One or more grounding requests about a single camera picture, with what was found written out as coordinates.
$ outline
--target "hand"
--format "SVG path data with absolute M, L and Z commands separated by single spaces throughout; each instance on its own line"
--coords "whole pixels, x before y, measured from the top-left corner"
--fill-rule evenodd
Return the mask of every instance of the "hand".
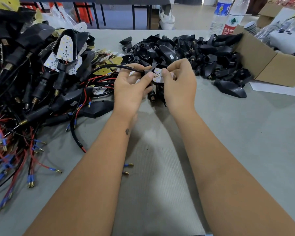
M 173 80 L 170 72 L 175 72 L 176 80 Z M 173 117 L 177 118 L 181 114 L 194 111 L 197 81 L 189 61 L 175 61 L 167 69 L 162 69 L 162 76 L 166 105 Z
M 152 67 L 144 67 L 140 64 L 127 64 L 136 70 L 150 70 Z M 142 102 L 142 98 L 153 90 L 153 87 L 147 86 L 153 79 L 153 73 L 149 72 L 141 78 L 141 73 L 135 72 L 129 76 L 130 71 L 127 69 L 121 69 L 115 80 L 115 103 L 114 103 L 114 114 L 118 114 L 119 117 L 125 118 L 127 121 L 131 121 Z

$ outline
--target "tiled floor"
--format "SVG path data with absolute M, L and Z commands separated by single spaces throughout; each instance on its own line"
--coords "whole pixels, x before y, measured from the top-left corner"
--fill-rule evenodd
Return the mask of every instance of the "tiled floor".
M 101 29 L 132 29 L 131 6 L 104 6 L 106 26 L 102 19 L 99 5 L 96 5 L 99 26 Z M 215 7 L 190 6 L 175 4 L 172 13 L 175 16 L 175 29 L 177 30 L 204 30 L 210 27 Z M 136 29 L 146 29 L 147 13 L 145 9 L 136 9 Z M 246 15 L 241 23 L 244 25 L 250 21 L 256 21 L 258 17 Z

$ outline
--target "person's left hand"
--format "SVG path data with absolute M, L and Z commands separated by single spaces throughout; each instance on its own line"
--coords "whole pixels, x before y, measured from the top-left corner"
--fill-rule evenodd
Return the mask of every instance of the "person's left hand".
M 152 67 L 144 67 L 140 64 L 127 64 L 136 70 L 150 70 Z M 130 71 L 127 69 L 121 69 L 115 80 L 115 103 L 114 103 L 114 113 L 119 117 L 125 118 L 127 121 L 131 121 L 142 102 L 142 98 L 153 90 L 153 87 L 147 86 L 151 83 L 154 75 L 149 72 L 147 75 L 143 76 L 142 79 L 136 83 L 138 79 L 141 78 L 141 73 L 135 72 L 129 76 Z

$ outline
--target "person's right hand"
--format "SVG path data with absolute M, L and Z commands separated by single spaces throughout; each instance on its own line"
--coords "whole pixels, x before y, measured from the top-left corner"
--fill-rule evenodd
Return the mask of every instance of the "person's right hand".
M 173 80 L 170 72 L 175 72 L 176 80 Z M 194 111 L 197 81 L 189 61 L 175 61 L 167 69 L 162 69 L 162 76 L 166 105 L 173 117 L 177 118 Z

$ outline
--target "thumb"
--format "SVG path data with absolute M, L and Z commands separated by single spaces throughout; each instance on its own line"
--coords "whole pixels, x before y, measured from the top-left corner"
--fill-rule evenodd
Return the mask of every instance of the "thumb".
M 173 81 L 173 76 L 166 68 L 162 69 L 162 77 L 164 79 L 164 83 L 169 82 L 169 81 Z
M 141 80 L 138 83 L 136 83 L 136 85 L 140 86 L 144 90 L 151 83 L 153 78 L 154 78 L 154 73 L 150 71 L 146 75 L 144 75 L 141 78 Z

